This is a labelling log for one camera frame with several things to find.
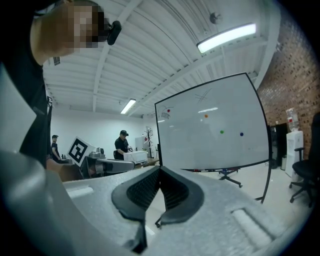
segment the smoke detector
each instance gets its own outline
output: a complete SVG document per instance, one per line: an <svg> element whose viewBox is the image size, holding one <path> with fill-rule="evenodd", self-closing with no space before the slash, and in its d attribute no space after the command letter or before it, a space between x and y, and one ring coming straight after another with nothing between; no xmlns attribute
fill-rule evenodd
<svg viewBox="0 0 320 256"><path fill-rule="evenodd" d="M213 12L210 14L210 21L212 24L219 24L222 20L222 16L219 13Z"/></svg>

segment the black office chair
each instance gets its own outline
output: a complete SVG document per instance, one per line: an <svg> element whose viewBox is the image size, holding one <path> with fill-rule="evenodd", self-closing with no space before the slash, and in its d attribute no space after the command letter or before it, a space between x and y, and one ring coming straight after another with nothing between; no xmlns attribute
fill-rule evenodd
<svg viewBox="0 0 320 256"><path fill-rule="evenodd" d="M320 112L315 114L313 117L311 125L311 147L309 152L309 159L302 160L302 150L304 148L296 148L294 151L299 151L299 162L295 162L292 165L293 170L300 177L303 178L303 182L291 182L289 188L292 188L292 185L301 187L301 189L294 193L290 199L290 203L294 202L294 197L300 194L302 191L306 191L310 198L309 207L313 204L313 197L311 194L311 189L316 189L319 185L320 177Z"/></svg>

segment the desk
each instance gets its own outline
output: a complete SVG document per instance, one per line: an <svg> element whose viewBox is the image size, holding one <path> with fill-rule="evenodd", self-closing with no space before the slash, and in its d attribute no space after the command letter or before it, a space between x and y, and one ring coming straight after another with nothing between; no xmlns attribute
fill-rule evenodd
<svg viewBox="0 0 320 256"><path fill-rule="evenodd" d="M70 159L61 159L58 163L62 164L62 165L64 165L64 164L68 164L68 165L71 164L72 165L72 161Z"/></svg>
<svg viewBox="0 0 320 256"><path fill-rule="evenodd" d="M144 164L141 164L141 163L136 164L134 166L134 170L135 169L139 169L141 167L154 166L156 164L156 162L159 162L159 159L157 159L157 158L148 158L148 162L146 162Z"/></svg>

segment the black shirt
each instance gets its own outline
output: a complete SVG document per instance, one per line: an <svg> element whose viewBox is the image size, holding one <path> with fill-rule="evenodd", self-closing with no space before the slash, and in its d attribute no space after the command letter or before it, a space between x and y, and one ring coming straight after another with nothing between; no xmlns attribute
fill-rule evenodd
<svg viewBox="0 0 320 256"><path fill-rule="evenodd" d="M20 152L35 158L46 167L47 155L50 154L50 131L48 126L47 96L43 76L43 67L33 57L30 45L30 30L34 18L34 11L38 1L26 1L23 7L15 12L18 20L6 22L2 42L2 61L12 79L16 89L20 92L29 107L36 114ZM39 1L41 8L44 3L48 5L53 1Z"/></svg>
<svg viewBox="0 0 320 256"><path fill-rule="evenodd" d="M115 149L116 150L122 150L123 152L127 153L128 152L128 142L127 139L125 138L124 140L122 140L120 137L117 138L114 142L115 145ZM123 160L124 159L124 155L120 154L118 151L115 153L116 159L118 160Z"/></svg>
<svg viewBox="0 0 320 256"><path fill-rule="evenodd" d="M55 148L55 152L56 152L56 154L60 157L60 154L59 154L59 152L58 152L58 144L57 143L55 143L55 142L52 142L52 144L51 144L51 149L53 149L53 148ZM58 161L58 158L56 157L56 155L53 153L53 150L52 150L52 159L54 160L54 161Z"/></svg>

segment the trash can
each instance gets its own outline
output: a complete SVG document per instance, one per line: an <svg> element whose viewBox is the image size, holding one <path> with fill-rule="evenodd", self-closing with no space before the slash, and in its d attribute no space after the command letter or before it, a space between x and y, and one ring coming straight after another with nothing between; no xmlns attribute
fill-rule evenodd
<svg viewBox="0 0 320 256"><path fill-rule="evenodd" d="M282 157L282 163L281 163L281 168L280 168L282 171L286 170L286 164L287 164L287 155L284 155Z"/></svg>

